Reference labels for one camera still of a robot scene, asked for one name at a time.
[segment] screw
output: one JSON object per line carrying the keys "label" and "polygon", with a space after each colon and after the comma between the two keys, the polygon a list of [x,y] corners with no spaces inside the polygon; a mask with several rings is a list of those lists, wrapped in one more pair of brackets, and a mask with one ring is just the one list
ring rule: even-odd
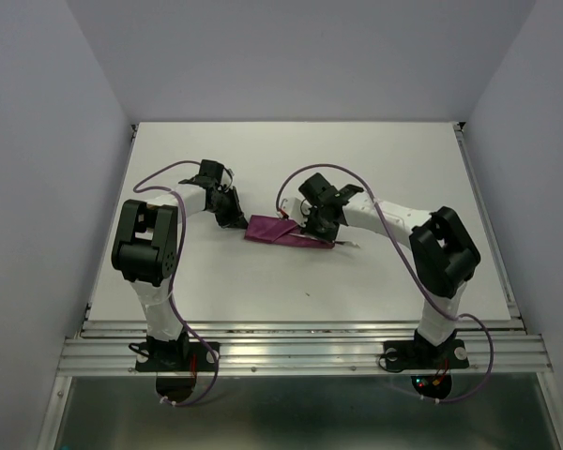
{"label": "screw", "polygon": [[467,350],[463,347],[457,347],[456,349],[454,349],[454,355],[459,361],[464,361],[465,359],[467,359]]}

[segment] white table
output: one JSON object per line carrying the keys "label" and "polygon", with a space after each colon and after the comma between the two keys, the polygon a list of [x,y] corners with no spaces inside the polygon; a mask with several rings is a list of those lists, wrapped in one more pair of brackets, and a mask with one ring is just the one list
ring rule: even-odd
{"label": "white table", "polygon": [[[110,261],[121,204],[132,187],[180,159],[215,159],[236,174],[241,206],[271,215],[277,190],[288,174],[316,162],[343,165],[363,176],[378,198],[417,209],[455,209],[481,253],[461,312],[483,320],[508,320],[501,284],[452,124],[425,123],[142,123],[116,207],[89,320],[142,321],[130,285]],[[196,166],[175,168],[155,180],[175,185]],[[347,175],[320,171],[341,188]],[[309,176],[299,175],[286,189]],[[370,322],[416,321],[423,299],[391,243],[382,236],[342,228],[339,238],[360,248],[331,251],[257,244],[241,230],[221,230],[215,218],[190,218],[175,281],[178,307],[193,322]]]}

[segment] folded cloth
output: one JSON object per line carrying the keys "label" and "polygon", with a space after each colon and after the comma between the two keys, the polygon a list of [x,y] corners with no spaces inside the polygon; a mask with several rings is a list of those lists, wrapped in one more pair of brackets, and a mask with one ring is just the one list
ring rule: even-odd
{"label": "folded cloth", "polygon": [[244,239],[300,248],[334,248],[331,242],[311,239],[300,234],[300,227],[290,218],[252,216]]}

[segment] maroon cloth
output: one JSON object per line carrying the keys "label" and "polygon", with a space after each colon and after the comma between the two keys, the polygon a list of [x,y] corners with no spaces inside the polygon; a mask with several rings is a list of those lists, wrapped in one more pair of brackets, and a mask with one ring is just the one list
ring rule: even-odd
{"label": "maroon cloth", "polygon": [[252,216],[244,239],[288,247],[334,248],[333,243],[301,235],[300,227],[290,218]]}

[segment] wall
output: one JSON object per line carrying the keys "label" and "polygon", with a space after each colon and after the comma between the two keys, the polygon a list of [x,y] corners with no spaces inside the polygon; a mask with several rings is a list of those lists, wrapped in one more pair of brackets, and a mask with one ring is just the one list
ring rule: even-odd
{"label": "wall", "polygon": [[140,120],[464,120],[533,0],[68,0]]}
{"label": "wall", "polygon": [[65,2],[0,2],[0,449],[35,448],[81,323],[129,120]]}
{"label": "wall", "polygon": [[540,0],[465,136],[519,307],[563,396],[563,0]]}

